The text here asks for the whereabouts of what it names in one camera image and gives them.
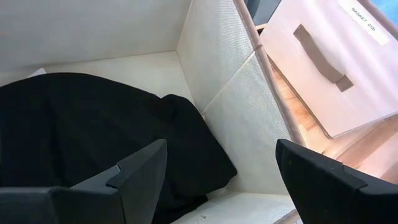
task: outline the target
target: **brown fabric handle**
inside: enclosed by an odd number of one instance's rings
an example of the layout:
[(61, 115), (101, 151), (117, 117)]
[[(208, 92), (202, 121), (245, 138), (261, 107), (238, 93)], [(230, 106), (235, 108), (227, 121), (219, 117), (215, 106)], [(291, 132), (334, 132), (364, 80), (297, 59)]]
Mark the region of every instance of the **brown fabric handle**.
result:
[(300, 41), (304, 51), (310, 57), (318, 71), (327, 80), (336, 84), (340, 91), (345, 91), (353, 86), (353, 83), (346, 75), (341, 74), (338, 70), (330, 65), (328, 60), (325, 58), (325, 56), (323, 56), (322, 52), (315, 44), (312, 36), (308, 33), (303, 25), (300, 24), (293, 34), (296, 36), (297, 40)]

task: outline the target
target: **label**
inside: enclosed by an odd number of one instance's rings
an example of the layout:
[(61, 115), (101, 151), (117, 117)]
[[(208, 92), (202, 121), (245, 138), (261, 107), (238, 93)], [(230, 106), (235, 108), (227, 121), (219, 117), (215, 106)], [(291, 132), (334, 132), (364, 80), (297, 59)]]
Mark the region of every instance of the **label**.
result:
[(383, 26), (359, 2), (339, 0), (339, 5), (381, 46), (388, 43), (389, 39), (384, 34)]

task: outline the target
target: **black fabric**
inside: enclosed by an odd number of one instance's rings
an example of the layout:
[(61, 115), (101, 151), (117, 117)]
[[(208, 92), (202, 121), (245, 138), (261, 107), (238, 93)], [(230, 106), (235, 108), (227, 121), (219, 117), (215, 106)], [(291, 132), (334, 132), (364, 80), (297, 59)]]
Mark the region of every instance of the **black fabric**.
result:
[(168, 219), (163, 212), (168, 209), (180, 217), (185, 207), (236, 175), (188, 100), (160, 99), (91, 75), (53, 73), (1, 87), (0, 130), (1, 182), (14, 187), (70, 187), (166, 139), (160, 220)]
[(276, 159), (304, 223), (398, 223), (398, 186), (284, 139)]

